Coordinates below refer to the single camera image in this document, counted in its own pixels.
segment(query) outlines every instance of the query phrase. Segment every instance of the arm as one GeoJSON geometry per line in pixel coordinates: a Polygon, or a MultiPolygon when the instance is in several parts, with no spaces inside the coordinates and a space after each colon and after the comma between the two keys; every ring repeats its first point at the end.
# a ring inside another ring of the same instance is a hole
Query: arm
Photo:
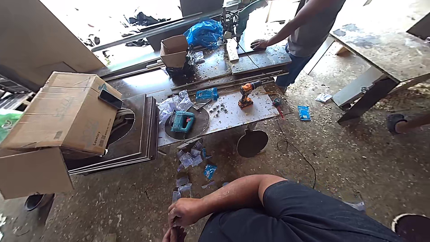
{"type": "Polygon", "coordinates": [[[310,0],[307,2],[297,15],[272,38],[269,40],[256,40],[251,44],[253,49],[266,48],[267,46],[274,45],[290,36],[296,29],[307,23],[307,21],[330,6],[336,0],[310,0]]]}
{"type": "Polygon", "coordinates": [[[169,207],[169,226],[188,226],[215,212],[263,205],[266,188],[286,179],[274,175],[241,177],[201,199],[179,199],[169,207]]]}

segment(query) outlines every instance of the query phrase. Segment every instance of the jigsaw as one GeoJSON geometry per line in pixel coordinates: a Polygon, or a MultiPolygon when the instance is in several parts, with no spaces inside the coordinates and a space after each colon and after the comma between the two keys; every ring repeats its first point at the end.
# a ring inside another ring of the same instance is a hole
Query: jigsaw
{"type": "Polygon", "coordinates": [[[172,132],[188,133],[194,124],[195,115],[192,112],[176,111],[173,113],[171,123],[172,132]]]}

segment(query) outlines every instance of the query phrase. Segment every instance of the cardboard box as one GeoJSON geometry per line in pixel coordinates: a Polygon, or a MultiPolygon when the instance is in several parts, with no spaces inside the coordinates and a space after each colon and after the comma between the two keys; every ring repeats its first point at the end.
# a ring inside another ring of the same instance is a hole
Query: cardboard box
{"type": "Polygon", "coordinates": [[[182,68],[187,56],[185,35],[176,35],[161,41],[160,57],[166,67],[182,68]]]}
{"type": "Polygon", "coordinates": [[[5,199],[73,189],[64,158],[103,154],[117,110],[98,99],[121,93],[95,74],[54,72],[0,144],[5,199]]]}

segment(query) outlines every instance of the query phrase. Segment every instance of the man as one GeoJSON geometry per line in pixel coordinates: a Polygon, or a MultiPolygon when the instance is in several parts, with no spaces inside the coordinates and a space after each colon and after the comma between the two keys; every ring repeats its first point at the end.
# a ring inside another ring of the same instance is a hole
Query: man
{"type": "Polygon", "coordinates": [[[345,0],[301,0],[296,16],[269,40],[256,40],[253,49],[266,48],[286,38],[285,50],[292,62],[288,75],[278,76],[276,85],[283,91],[294,83],[304,66],[321,47],[345,0]]]}
{"type": "Polygon", "coordinates": [[[183,241],[181,227],[212,214],[200,242],[400,242],[387,227],[351,206],[273,175],[239,178],[201,198],[169,207],[163,242],[183,241]]]}

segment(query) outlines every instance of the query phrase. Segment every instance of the orange cordless drill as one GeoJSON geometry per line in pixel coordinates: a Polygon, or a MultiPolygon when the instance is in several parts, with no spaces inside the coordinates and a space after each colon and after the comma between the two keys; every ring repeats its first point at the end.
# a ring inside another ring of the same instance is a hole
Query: orange cordless drill
{"type": "Polygon", "coordinates": [[[242,98],[239,100],[239,107],[241,109],[254,104],[254,102],[248,97],[248,95],[259,86],[261,86],[261,81],[254,81],[240,87],[240,93],[242,94],[242,98]]]}

